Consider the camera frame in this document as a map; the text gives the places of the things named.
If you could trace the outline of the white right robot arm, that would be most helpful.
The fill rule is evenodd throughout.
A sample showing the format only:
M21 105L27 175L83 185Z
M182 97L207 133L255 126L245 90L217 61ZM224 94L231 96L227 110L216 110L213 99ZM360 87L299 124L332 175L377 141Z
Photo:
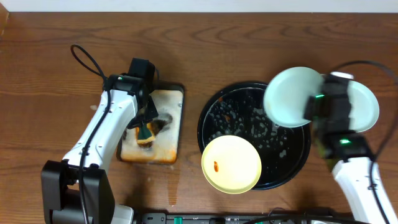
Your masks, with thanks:
M308 99L304 117L315 124L322 157L341 187L354 219L364 223L397 223L384 189L376 155L364 131L379 118L374 93L343 72L324 77L319 94Z

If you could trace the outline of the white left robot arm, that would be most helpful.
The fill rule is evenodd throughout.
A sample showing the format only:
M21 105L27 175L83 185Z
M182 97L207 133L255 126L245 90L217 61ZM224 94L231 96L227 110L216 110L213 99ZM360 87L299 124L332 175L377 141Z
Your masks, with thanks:
M111 75L95 115L64 158L41 171L46 223L132 223L134 210L115 202L107 172L125 129L144 124L154 78Z

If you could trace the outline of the mint green plate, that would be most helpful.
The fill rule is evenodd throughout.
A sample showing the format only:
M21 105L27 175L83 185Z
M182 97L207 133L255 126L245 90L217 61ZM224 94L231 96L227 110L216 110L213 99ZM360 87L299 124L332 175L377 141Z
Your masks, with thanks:
M374 93L367 86L350 81L348 96L351 103L349 128L359 133L371 129L379 118L379 103Z
M292 67L277 74L268 84L263 104L267 117L285 128L296 128L310 122L304 118L311 96L320 93L323 77L308 67Z

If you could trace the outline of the pale yellow plate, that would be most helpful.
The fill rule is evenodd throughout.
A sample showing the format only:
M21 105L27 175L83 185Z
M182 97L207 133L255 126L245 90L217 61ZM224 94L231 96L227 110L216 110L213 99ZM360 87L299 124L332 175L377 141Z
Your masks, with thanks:
M262 162L249 141L226 135L215 138L205 147L201 168L215 189L226 194L242 194L257 184Z

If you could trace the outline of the green yellow sponge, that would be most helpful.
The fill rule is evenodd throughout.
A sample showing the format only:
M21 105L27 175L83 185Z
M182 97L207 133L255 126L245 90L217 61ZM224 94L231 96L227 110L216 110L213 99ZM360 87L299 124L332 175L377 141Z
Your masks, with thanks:
M155 134L150 123L136 128L136 139L138 144L148 144L155 140Z

